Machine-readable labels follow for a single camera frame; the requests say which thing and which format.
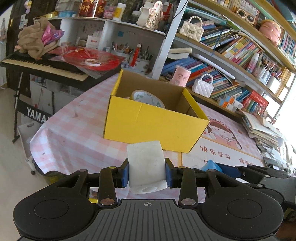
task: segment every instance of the brown blanket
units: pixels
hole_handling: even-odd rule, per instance
[[[40,59],[42,55],[58,46],[59,41],[52,42],[46,46],[42,43],[41,38],[48,24],[50,24],[51,29],[55,29],[46,18],[40,18],[33,25],[25,27],[19,33],[17,44],[21,47],[21,53],[28,52],[32,58]]]

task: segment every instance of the hanging bag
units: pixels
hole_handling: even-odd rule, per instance
[[[209,83],[202,80],[205,76],[210,76],[211,81]],[[214,89],[214,86],[212,84],[213,84],[213,77],[210,74],[203,74],[200,77],[200,79],[195,80],[194,85],[192,86],[192,91],[204,97],[209,98]]]
[[[201,22],[200,26],[198,26],[196,23],[190,22],[194,18],[199,19],[199,21]],[[198,16],[192,16],[188,19],[188,21],[184,21],[183,26],[179,31],[180,34],[194,39],[197,42],[201,40],[203,32],[204,29],[202,28],[202,19]]]

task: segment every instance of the metal screw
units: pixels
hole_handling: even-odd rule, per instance
[[[112,204],[114,204],[115,201],[111,198],[104,198],[101,200],[101,204],[104,205],[104,206],[110,206]]]
[[[192,198],[184,198],[181,203],[186,206],[192,206],[195,204],[195,200]]]

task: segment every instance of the pink piggy bank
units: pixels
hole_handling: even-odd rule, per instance
[[[269,19],[262,21],[259,31],[268,38],[274,46],[278,46],[280,44],[281,28],[276,22]]]

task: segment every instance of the pearl handle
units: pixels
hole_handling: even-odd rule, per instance
[[[211,78],[211,81],[209,82],[209,84],[211,85],[212,83],[213,83],[213,77],[210,75],[210,74],[208,74],[208,73],[206,73],[206,74],[203,74],[201,77],[200,77],[200,79],[202,80],[205,76],[210,76],[210,78]]]
[[[188,19],[188,22],[190,22],[192,19],[197,18],[201,22],[201,27],[202,27],[202,19],[198,16],[192,16]]]

